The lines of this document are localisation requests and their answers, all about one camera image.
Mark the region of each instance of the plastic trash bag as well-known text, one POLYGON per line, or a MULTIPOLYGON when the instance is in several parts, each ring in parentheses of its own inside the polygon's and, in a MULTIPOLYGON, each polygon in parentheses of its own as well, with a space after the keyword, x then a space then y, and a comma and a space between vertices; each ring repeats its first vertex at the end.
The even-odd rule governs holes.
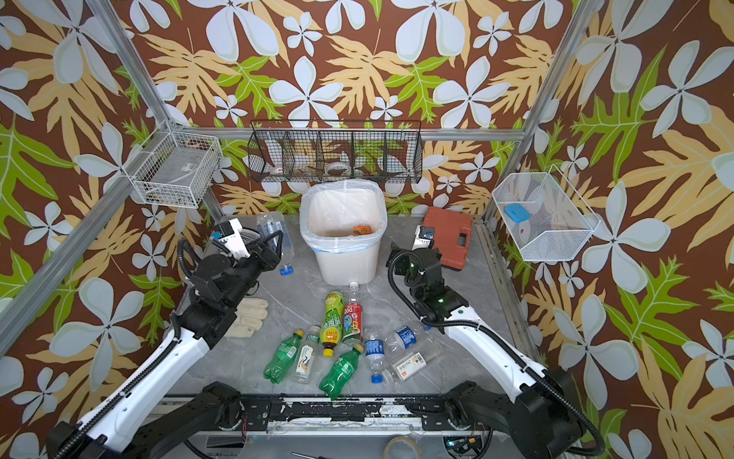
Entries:
POLYGON ((364 250, 379 243, 387 227, 385 196, 373 181, 353 178, 319 184, 301 198, 301 236, 314 250, 364 250), (353 236, 358 225, 370 225, 372 234, 353 236))

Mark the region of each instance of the floral wallpaper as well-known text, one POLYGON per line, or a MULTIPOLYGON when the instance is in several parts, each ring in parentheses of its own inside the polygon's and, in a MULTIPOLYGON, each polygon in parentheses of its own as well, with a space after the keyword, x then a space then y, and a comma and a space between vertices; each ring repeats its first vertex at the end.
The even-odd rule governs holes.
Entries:
POLYGON ((728 0, 607 1, 520 166, 559 167, 603 224, 561 263, 523 261, 499 226, 603 457, 734 457, 732 17, 728 0))
POLYGON ((184 125, 398 118, 511 128, 535 101, 577 2, 113 3, 184 125))
MULTIPOLYGON (((0 315, 149 135, 137 89, 82 0, 0 0, 0 315)), ((205 211, 129 198, 0 358, 0 457, 44 458, 152 352, 183 293, 179 238, 205 211)))

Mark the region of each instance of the white wire basket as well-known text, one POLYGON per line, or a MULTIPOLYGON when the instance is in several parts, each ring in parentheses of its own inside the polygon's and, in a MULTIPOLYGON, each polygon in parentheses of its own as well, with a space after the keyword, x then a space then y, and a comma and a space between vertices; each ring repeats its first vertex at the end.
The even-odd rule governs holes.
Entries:
POLYGON ((222 146, 216 137, 165 131, 161 142, 130 176, 146 204, 197 209, 219 168, 222 146))
POLYGON ((524 261, 571 261, 601 223, 571 182, 558 173, 568 185, 568 193, 556 177, 546 172, 512 173, 492 191, 502 220, 524 261), (583 202, 589 213, 583 215, 571 196, 583 202), (517 204, 529 214, 521 222, 509 216, 517 207, 508 207, 517 204))

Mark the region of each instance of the red bottle label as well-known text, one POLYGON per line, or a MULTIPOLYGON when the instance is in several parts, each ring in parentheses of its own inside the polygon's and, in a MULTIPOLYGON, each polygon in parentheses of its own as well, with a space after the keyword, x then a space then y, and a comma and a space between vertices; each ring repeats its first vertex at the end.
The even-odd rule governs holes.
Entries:
POLYGON ((344 306, 344 339, 356 336, 362 339, 362 305, 350 303, 344 306))

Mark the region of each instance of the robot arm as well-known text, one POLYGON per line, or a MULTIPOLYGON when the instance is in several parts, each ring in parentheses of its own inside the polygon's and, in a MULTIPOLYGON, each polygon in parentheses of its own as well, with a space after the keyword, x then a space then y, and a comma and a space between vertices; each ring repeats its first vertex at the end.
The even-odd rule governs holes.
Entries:
POLYGON ((492 394, 469 382, 464 383, 466 387, 457 386, 446 403, 454 425, 482 422, 494 426, 509 433, 528 458, 554 458, 563 451, 596 456, 605 451, 599 430, 578 407, 568 374, 561 369, 549 371, 515 349, 465 298, 445 285, 440 254, 432 243, 414 250, 393 245, 387 267, 390 287, 421 322, 461 344, 505 392, 492 394), (404 276, 415 303, 398 289, 395 274, 404 276), (595 447, 572 447, 585 429, 594 437, 595 447))
POLYGON ((182 315, 171 315, 173 327, 162 343, 110 397, 77 425, 60 422, 49 433, 52 458, 122 455, 153 407, 224 336, 236 318, 239 302, 257 284, 260 274, 280 263, 282 231, 252 240, 249 234, 242 237, 241 230, 237 219, 218 225, 214 245, 225 253, 204 259, 199 259, 186 239, 179 241, 178 262, 193 285, 192 304, 182 315), (193 270, 185 253, 195 262, 193 270))

